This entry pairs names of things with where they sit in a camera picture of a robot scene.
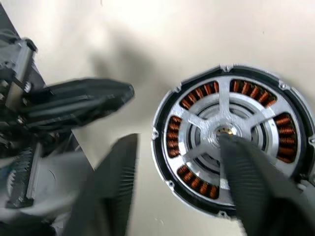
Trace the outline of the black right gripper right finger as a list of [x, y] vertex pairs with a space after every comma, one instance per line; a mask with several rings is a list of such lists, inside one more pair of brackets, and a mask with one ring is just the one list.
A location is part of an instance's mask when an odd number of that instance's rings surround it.
[[315, 185], [295, 184], [243, 138], [221, 134], [220, 157], [247, 236], [315, 236]]

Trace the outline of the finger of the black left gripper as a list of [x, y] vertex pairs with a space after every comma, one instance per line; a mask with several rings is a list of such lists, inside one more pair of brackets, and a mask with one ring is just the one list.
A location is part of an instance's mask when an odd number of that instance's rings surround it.
[[120, 108], [135, 96], [130, 83], [108, 78], [82, 78], [48, 87], [48, 102], [58, 104], [91, 101], [106, 108]]
[[106, 117], [125, 105], [119, 98], [85, 100], [28, 113], [26, 128], [73, 128]]

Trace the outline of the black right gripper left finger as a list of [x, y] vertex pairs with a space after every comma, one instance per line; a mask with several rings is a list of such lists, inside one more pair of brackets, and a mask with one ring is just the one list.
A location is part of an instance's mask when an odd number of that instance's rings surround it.
[[89, 175], [62, 236], [126, 236], [137, 167], [138, 134], [118, 139]]

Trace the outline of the silver motor housing copper coils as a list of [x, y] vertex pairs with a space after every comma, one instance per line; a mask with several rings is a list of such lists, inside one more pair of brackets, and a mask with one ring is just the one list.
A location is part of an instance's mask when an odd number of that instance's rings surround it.
[[266, 152], [315, 203], [315, 115], [296, 88], [259, 68], [220, 65], [182, 81], [156, 111], [151, 146], [163, 181], [187, 206], [233, 219], [221, 134]]

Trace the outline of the silver spoked rotor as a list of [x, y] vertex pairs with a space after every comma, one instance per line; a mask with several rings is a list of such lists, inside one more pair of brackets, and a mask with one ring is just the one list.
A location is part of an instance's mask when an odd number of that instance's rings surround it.
[[233, 205], [220, 157], [218, 137], [224, 133], [253, 142], [288, 177], [300, 160], [298, 117], [279, 92], [244, 77], [198, 83], [171, 106], [162, 146], [179, 184], [211, 203]]

